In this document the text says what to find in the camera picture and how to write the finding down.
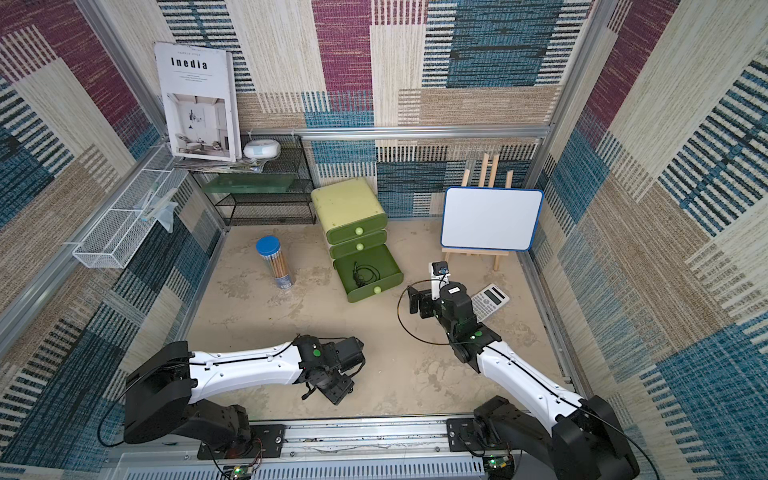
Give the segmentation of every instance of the metal bracket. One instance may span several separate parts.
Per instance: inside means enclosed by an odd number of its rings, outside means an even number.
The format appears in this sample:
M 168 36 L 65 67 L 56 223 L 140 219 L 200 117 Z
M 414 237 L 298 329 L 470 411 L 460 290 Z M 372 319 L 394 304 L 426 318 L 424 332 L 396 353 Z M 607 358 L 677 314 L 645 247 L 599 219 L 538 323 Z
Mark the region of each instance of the metal bracket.
M 261 458 L 279 458 L 280 453 L 283 451 L 285 431 L 286 426 L 283 424 L 251 425 L 250 437 L 251 442 L 253 443 L 253 449 L 241 458 L 256 458 L 256 455 L 259 453 L 257 439 L 261 441 L 261 446 L 263 448 Z M 213 452 L 213 457 L 211 457 L 210 454 L 211 450 L 203 444 L 200 444 L 200 448 L 197 450 L 198 460 L 224 460 L 224 452 Z
M 467 418 L 445 420 L 451 452 L 469 452 L 470 449 L 473 452 L 484 452 L 487 449 L 478 442 L 473 421 Z

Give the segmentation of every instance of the wooden easel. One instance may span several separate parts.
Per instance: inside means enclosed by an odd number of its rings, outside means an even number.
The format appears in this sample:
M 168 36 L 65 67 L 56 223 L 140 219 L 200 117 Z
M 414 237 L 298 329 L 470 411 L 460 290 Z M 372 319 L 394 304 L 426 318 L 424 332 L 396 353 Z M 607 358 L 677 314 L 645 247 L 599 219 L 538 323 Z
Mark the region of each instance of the wooden easel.
M 488 154 L 483 154 L 482 157 L 482 166 L 480 168 L 480 181 L 478 182 L 478 187 L 482 188 L 485 187 L 485 172 L 488 171 L 488 160 L 490 156 Z M 493 156 L 493 163 L 491 164 L 491 178 L 488 180 L 488 188 L 493 188 L 493 183 L 496 180 L 496 169 L 498 168 L 498 154 Z M 464 170 L 464 177 L 462 178 L 462 187 L 466 187 L 469 183 L 469 175 L 470 175 L 469 169 Z M 512 186 L 512 175 L 514 172 L 510 170 L 507 172 L 507 178 L 504 182 L 504 188 L 511 188 Z M 499 250 L 476 250 L 474 248 L 445 248 L 442 249 L 443 252 L 445 252 L 445 261 L 447 262 L 448 259 L 451 256 L 451 253 L 463 253 L 465 255 L 493 255 L 495 259 L 493 260 L 493 270 L 498 271 L 498 268 L 502 264 L 502 257 L 506 257 L 509 255 L 509 252 L 505 251 L 499 251 Z

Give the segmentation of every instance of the green plastic drawer unit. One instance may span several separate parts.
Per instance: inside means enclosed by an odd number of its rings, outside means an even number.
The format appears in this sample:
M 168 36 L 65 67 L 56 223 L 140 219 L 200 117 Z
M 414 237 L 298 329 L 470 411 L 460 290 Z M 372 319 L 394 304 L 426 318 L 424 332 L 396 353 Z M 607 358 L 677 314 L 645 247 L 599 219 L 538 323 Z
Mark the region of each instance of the green plastic drawer unit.
M 352 253 L 367 250 L 371 247 L 383 245 L 384 243 L 386 243 L 386 230 L 377 230 L 376 232 L 363 235 L 362 237 L 331 245 L 328 251 L 331 254 L 331 258 L 338 259 L 346 255 L 351 255 Z
M 355 282 L 353 271 L 355 262 L 358 266 L 372 266 L 379 272 L 379 280 L 358 287 Z M 333 267 L 339 273 L 344 290 L 346 290 L 346 299 L 350 303 L 359 302 L 369 296 L 374 296 L 384 290 L 398 286 L 402 283 L 403 275 L 397 266 L 395 259 L 386 245 L 378 245 L 346 257 L 341 257 L 333 262 Z
M 328 243 L 336 245 L 386 227 L 386 214 L 365 178 L 316 188 L 312 202 Z

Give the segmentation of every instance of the magazine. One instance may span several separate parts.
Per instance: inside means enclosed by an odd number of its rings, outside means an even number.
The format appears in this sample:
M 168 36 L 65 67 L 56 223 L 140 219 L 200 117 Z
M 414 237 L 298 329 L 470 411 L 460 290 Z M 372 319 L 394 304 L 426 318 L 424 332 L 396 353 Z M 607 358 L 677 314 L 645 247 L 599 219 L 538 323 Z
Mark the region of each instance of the magazine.
M 154 57 L 174 156 L 240 159 L 232 54 L 158 42 Z
M 238 161 L 198 160 L 189 157 L 174 157 L 174 168 L 195 172 L 207 172 L 214 174 L 258 174 L 263 169 L 263 164 L 249 158 Z

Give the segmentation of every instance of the patterned carpet wall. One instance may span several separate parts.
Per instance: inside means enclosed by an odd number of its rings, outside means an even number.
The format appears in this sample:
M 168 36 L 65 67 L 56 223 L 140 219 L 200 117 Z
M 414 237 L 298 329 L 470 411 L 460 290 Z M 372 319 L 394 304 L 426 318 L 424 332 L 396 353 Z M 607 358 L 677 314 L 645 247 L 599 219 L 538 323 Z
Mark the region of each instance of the patterned carpet wall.
M 561 328 L 667 480 L 768 472 L 767 42 L 763 1 L 620 0 L 539 178 Z
M 125 270 L 79 266 L 0 363 L 3 478 L 96 478 L 96 428 L 126 376 L 176 336 L 220 230 L 186 179 Z M 123 403 L 102 429 L 122 437 Z
M 0 6 L 2 311 L 159 136 L 74 2 Z M 79 266 L 0 359 L 1 477 L 97 476 L 99 419 L 178 331 L 220 236 L 189 181 L 172 234 L 125 270 Z
M 155 41 L 232 51 L 242 131 L 547 124 L 591 9 L 591 0 L 98 1 L 155 94 Z M 512 169 L 520 186 L 536 143 L 304 142 L 316 184 L 368 177 L 391 217 L 441 213 L 442 193 L 483 152 L 502 156 L 498 183 Z

